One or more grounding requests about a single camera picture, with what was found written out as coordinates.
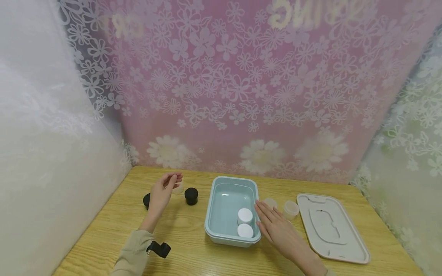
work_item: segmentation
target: lace curtain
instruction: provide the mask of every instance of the lace curtain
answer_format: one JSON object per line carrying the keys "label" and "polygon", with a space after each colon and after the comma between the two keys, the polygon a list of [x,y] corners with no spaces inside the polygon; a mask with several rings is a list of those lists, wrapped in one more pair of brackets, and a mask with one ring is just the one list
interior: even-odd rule
{"label": "lace curtain", "polygon": [[49,275],[131,167],[119,123],[96,118],[56,8],[0,3],[2,275]]}
{"label": "lace curtain", "polygon": [[134,163],[348,183],[442,12],[350,2],[61,0],[60,13]]}
{"label": "lace curtain", "polygon": [[351,183],[424,274],[442,275],[442,25],[407,78]]}

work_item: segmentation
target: translucent cup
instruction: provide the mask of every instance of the translucent cup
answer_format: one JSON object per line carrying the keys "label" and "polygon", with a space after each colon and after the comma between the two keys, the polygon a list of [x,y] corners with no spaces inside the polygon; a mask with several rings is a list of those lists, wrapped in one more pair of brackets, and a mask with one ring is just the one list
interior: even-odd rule
{"label": "translucent cup", "polygon": [[299,206],[293,201],[288,200],[284,203],[284,209],[282,213],[284,214],[284,217],[286,217],[286,219],[293,220],[295,216],[299,213]]}
{"label": "translucent cup", "polygon": [[270,209],[273,209],[273,207],[278,208],[278,204],[273,198],[268,197],[264,199],[263,202],[267,204],[270,207]]}
{"label": "translucent cup", "polygon": [[180,193],[183,192],[183,190],[184,190],[183,182],[181,181],[181,182],[178,183],[178,184],[179,184],[179,186],[176,187],[176,188],[174,188],[174,189],[172,190],[172,193],[174,193],[174,194],[180,194]]}

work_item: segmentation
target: black lid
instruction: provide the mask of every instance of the black lid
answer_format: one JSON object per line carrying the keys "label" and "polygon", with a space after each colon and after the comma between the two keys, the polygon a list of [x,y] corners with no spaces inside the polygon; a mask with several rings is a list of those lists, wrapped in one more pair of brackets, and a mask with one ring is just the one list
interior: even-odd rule
{"label": "black lid", "polygon": [[188,188],[185,192],[184,192],[184,197],[186,199],[195,199],[198,197],[198,190],[195,188]]}
{"label": "black lid", "polygon": [[143,204],[144,206],[146,206],[147,208],[149,208],[149,202],[150,202],[150,193],[148,193],[147,195],[145,195],[143,197]]}

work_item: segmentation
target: pink floral backdrop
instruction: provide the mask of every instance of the pink floral backdrop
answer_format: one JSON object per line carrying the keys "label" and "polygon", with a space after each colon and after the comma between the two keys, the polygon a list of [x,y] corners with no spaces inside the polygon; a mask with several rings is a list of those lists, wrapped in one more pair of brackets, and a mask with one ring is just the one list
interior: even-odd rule
{"label": "pink floral backdrop", "polygon": [[87,13],[91,32],[68,27],[69,40],[87,48],[77,63],[96,115],[120,111],[133,164],[333,183],[349,182],[442,12],[437,0],[80,2],[63,12]]}

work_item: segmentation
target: wood grain surface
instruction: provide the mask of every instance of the wood grain surface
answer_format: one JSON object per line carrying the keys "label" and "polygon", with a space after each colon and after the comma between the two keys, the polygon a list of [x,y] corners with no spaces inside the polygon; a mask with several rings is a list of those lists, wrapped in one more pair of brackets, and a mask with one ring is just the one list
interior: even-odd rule
{"label": "wood grain surface", "polygon": [[[134,167],[53,275],[108,275],[129,234],[139,227],[147,213],[142,203],[143,196],[149,193],[151,184],[166,171],[170,170]],[[213,243],[204,231],[204,219],[212,180],[221,174],[182,172],[184,188],[198,189],[199,201],[194,206],[188,206],[184,192],[172,194],[155,230],[156,240],[159,243],[167,242],[172,250],[166,259],[151,254],[143,275],[302,275],[264,237],[250,248]],[[371,262],[357,265],[324,259],[326,266],[337,275],[422,275],[355,187],[275,178],[245,178],[258,184],[260,199],[272,197],[279,207],[286,200],[296,201],[298,193],[328,195],[342,202],[371,253]],[[293,220],[293,224],[306,239],[300,216]]]}

